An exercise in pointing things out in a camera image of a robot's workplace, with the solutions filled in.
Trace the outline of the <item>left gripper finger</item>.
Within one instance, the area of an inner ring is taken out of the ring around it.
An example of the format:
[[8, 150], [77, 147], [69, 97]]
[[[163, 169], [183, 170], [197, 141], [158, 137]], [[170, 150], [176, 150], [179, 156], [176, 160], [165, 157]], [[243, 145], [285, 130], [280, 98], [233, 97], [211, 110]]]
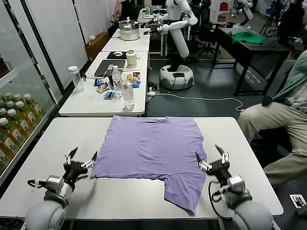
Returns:
[[96, 164], [97, 154], [98, 154], [98, 152], [96, 152], [90, 160], [82, 163], [81, 169], [84, 170], [84, 171], [85, 170], [90, 171]]
[[77, 151], [78, 147], [76, 147], [75, 149], [73, 149], [68, 155], [64, 156], [64, 164], [71, 164], [71, 160], [74, 157], [76, 151]]

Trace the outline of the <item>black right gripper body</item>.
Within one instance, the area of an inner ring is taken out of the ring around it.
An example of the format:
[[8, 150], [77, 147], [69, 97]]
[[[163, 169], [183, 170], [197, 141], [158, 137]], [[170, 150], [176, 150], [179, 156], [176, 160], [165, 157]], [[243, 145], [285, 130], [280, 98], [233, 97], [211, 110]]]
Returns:
[[218, 182], [227, 182], [227, 179], [231, 177], [228, 169], [230, 167], [230, 163], [222, 163], [222, 160], [217, 160], [210, 163], [212, 166], [211, 169], [207, 171], [209, 176], [215, 176]]

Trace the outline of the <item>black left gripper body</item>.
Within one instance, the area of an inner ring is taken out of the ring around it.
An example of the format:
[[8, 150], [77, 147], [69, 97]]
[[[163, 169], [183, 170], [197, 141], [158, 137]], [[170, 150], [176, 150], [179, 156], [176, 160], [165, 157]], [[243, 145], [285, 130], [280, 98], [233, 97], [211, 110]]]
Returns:
[[88, 173], [88, 169], [84, 168], [82, 163], [78, 161], [71, 161], [70, 164], [64, 164], [63, 167], [65, 170], [64, 182], [70, 185], [74, 185], [80, 175]]

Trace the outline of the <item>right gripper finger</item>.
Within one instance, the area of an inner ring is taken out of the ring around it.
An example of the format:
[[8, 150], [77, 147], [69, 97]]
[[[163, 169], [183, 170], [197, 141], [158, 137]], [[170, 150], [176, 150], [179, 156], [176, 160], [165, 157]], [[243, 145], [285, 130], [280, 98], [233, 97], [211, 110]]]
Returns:
[[216, 147], [216, 149], [219, 151], [219, 153], [220, 153], [221, 156], [222, 156], [221, 163], [222, 163], [222, 164], [229, 163], [229, 152], [223, 150], [221, 147], [219, 147], [219, 146], [217, 146], [217, 145], [215, 145], [215, 147]]
[[206, 155], [197, 155], [198, 167], [203, 171], [209, 171], [212, 169], [212, 165], [207, 162]]

